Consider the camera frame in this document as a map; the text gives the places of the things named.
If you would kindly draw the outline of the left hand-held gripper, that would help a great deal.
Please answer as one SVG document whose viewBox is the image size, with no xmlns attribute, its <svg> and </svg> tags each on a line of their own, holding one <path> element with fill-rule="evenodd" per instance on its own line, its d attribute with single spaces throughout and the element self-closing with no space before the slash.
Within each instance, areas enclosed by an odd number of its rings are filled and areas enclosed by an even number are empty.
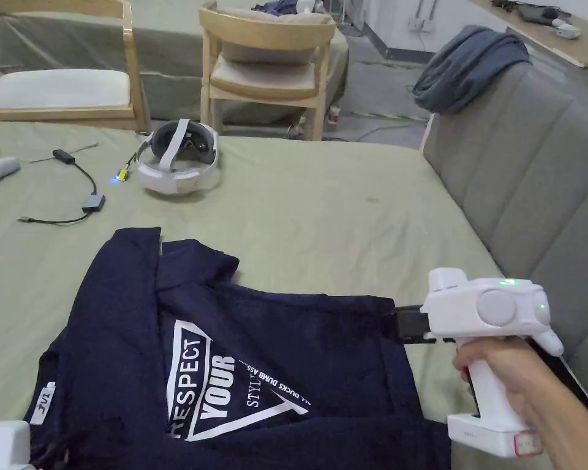
<svg viewBox="0 0 588 470">
<path fill-rule="evenodd" d="M 27 422 L 0 421 L 0 469 L 32 469 Z"/>
</svg>

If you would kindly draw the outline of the person's right hand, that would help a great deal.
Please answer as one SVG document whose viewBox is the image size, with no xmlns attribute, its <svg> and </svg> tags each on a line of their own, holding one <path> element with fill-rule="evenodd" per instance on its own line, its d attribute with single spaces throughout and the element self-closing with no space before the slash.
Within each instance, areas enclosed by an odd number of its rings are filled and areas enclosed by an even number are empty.
<svg viewBox="0 0 588 470">
<path fill-rule="evenodd" d="M 484 361 L 503 382 L 512 410 L 533 424 L 547 395 L 566 392 L 556 375 L 521 338 L 481 338 L 460 346 L 453 366 L 468 380 L 468 367 Z"/>
</svg>

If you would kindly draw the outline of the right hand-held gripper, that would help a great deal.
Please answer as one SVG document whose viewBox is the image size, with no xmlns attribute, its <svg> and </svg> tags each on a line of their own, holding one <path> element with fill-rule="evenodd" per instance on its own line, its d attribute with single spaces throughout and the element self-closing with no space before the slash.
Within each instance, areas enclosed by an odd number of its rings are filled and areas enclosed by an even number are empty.
<svg viewBox="0 0 588 470">
<path fill-rule="evenodd" d="M 458 268 L 429 272 L 422 305 L 395 310 L 402 343 L 453 341 L 458 346 L 481 337 L 529 337 L 547 354 L 560 357 L 564 346 L 551 328 L 547 295 L 530 280 L 477 278 Z M 452 441 L 503 458 L 538 455 L 543 443 L 510 406 L 504 384 L 484 361 L 469 367 L 476 414 L 447 418 Z"/>
</svg>

